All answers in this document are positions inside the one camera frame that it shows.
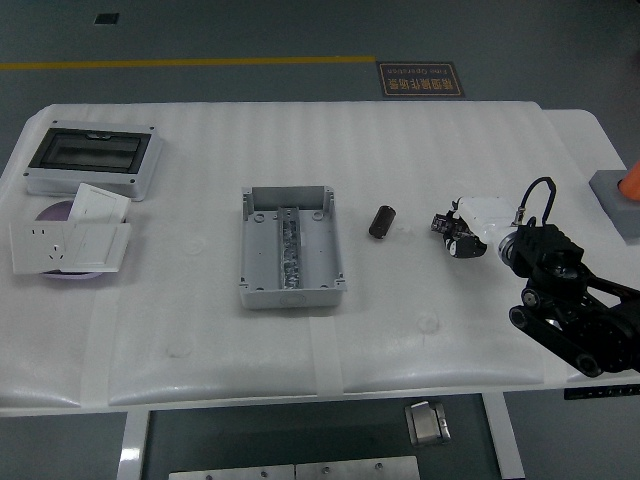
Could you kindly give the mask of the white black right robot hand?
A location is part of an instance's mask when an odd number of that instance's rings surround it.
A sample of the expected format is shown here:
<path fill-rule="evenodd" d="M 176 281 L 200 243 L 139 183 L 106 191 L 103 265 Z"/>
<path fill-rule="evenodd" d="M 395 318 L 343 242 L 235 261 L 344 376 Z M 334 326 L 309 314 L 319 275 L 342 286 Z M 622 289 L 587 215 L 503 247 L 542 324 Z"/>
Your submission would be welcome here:
<path fill-rule="evenodd" d="M 461 197 L 446 214 L 436 214 L 431 231 L 442 236 L 448 253 L 459 259 L 493 250 L 505 264 L 513 247 L 516 208 L 503 197 Z"/>

